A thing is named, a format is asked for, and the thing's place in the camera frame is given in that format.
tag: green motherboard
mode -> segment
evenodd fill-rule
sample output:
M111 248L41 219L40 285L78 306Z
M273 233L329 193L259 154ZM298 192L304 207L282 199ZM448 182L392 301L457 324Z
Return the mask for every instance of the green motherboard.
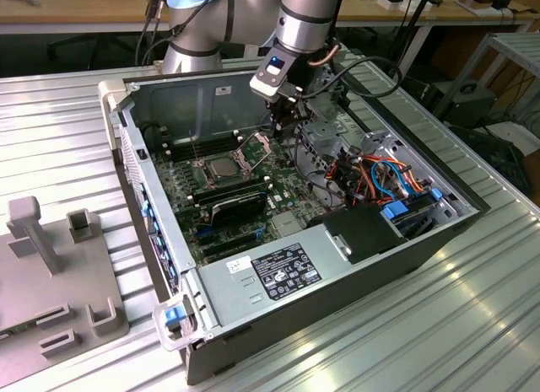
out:
M188 144L193 146L195 158L174 161L163 153L153 155L172 211L200 266L299 232L312 218L325 212L296 172L290 148L284 148L263 132L242 132L242 135L248 139L241 146L240 157L238 150L197 156L196 142ZM248 182L254 183L255 190L248 188L252 197L263 197L256 213L248 217L216 225L212 216L217 216L213 212L219 210L216 207L219 203L223 209L227 205L224 201L241 198L246 193L221 194L218 201L207 198L204 205L193 199Z

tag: desk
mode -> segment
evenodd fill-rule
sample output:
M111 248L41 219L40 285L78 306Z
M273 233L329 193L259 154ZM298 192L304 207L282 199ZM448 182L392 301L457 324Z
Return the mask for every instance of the desk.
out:
M348 54L345 62L354 59ZM224 67L256 64L236 59ZM44 221L82 207L98 213L130 324L121 339L5 392L456 390L463 385L537 390L540 209L402 89L383 99L386 107L491 211L415 272L187 387L180 355L160 346L150 318L157 298L112 165L96 88L102 80L153 73L139 67L0 79L0 201L19 194L9 194L18 182L26 185L19 186L25 194L38 197ZM352 74L360 81L379 80L376 91L392 84L371 65ZM381 127L362 99L351 100L349 108L369 128ZM38 179L45 172L47 185ZM5 210L0 215L5 218ZM7 231L5 225L1 231Z
M140 31L144 23L147 0L37 0L40 8L24 3L0 0L1 34L78 34L86 32ZM456 0L445 0L439 7L423 14L417 34L402 61L407 72L432 27L438 25L509 25L518 24L527 31L538 18L532 13L501 18L500 15L478 17L458 6ZM376 0L343 0L337 19L338 27L399 26L403 12L386 10ZM167 30L169 16L164 12L160 30Z

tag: white sticker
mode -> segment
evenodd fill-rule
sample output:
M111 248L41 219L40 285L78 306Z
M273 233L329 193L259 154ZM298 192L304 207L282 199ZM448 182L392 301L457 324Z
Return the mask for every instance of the white sticker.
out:
M226 265L229 269L229 272L231 274L235 274L238 271L245 270L246 268L251 268L251 257L249 255L245 255L240 259L229 261Z
M231 86L217 87L216 95L227 95L227 94L230 94L231 91L232 91Z

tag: wire bundle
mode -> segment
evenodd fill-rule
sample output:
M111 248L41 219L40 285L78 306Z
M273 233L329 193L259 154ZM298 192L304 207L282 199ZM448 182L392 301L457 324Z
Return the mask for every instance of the wire bundle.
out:
M364 166L365 162L370 162L371 165ZM409 195L424 191L424 188L414 178L410 166L393 158L382 158L371 154L360 158L358 163L350 165L350 169L358 172L360 175L358 183L355 186L353 205L356 205L358 199L367 202L376 202L379 205L398 199L398 196L391 189L385 187L386 168L391 171L401 187ZM327 180L334 180L337 171L338 163L334 163L328 170L325 178Z

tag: floor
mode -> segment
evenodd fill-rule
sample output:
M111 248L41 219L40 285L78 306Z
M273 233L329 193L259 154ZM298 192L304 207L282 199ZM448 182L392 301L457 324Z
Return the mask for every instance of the floor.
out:
M86 71L95 40L59 47L54 62L47 56L47 44L71 36L74 35L0 35L0 78ZM135 48L138 33L123 35L121 40ZM157 58L162 59L165 51L166 45L159 46ZM243 54L243 46L226 45L222 52L224 57L239 57ZM100 51L94 69L134 65L135 50L128 52L108 46Z

